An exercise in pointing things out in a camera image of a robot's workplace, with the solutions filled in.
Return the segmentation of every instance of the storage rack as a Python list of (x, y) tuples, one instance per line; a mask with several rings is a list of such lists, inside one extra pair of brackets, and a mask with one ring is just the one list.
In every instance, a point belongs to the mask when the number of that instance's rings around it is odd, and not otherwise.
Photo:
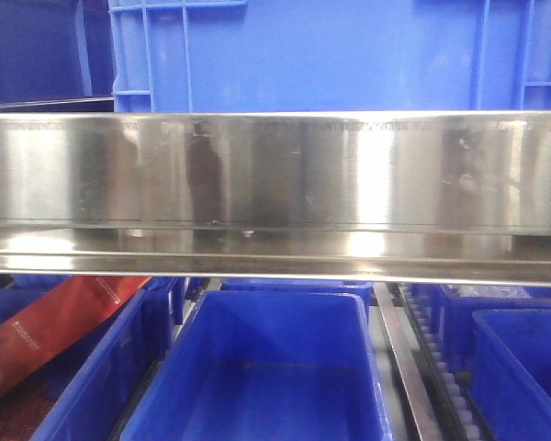
[(0, 272), (551, 285), (551, 112), (0, 115)]

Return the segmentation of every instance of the blue plastic crate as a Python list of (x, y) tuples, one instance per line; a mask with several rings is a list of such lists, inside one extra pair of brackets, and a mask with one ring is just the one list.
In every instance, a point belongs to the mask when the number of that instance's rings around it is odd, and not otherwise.
[(112, 91), (106, 0), (0, 0), (0, 104)]
[(498, 441), (551, 441), (551, 310), (475, 312), (470, 395)]
[(441, 286), (435, 302), (439, 321), (438, 341), (451, 370), (473, 367), (474, 332), (472, 313), (480, 310), (544, 308), (551, 309), (551, 288), (524, 288), (530, 299), (459, 297), (455, 290)]
[(314, 280), (304, 278), (223, 278), (221, 289), (228, 291), (274, 291), (274, 292), (331, 292), (355, 294), (365, 306), (369, 317), (369, 305), (374, 294), (372, 282), (345, 280)]
[[(31, 441), (106, 440), (152, 361), (164, 356), (174, 279), (140, 290), (125, 307), (33, 374), (57, 400)], [(46, 289), (0, 289), (0, 323)], [(162, 315), (160, 298), (166, 305)]]
[(360, 302), (204, 294), (121, 440), (391, 440)]
[(551, 0), (109, 0), (118, 111), (551, 109)]
[(9, 288), (55, 288), (69, 276), (52, 274), (12, 274), (13, 283)]

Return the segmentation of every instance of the reflective metal surface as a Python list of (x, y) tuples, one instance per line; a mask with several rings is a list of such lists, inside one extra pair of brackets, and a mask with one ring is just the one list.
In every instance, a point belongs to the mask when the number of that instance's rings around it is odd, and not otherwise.
[(551, 113), (0, 115), (14, 269), (551, 283)]

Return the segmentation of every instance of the crate handle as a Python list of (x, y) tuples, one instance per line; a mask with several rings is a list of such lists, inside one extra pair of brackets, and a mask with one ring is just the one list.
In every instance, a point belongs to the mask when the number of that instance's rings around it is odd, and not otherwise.
[(238, 7), (246, 6), (247, 0), (186, 0), (186, 8), (206, 8), (206, 7)]

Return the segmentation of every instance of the red plastic bag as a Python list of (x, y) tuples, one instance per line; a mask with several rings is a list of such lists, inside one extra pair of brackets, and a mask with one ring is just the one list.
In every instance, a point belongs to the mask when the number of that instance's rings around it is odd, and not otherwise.
[(0, 325), (0, 397), (95, 329), (149, 277), (70, 277)]

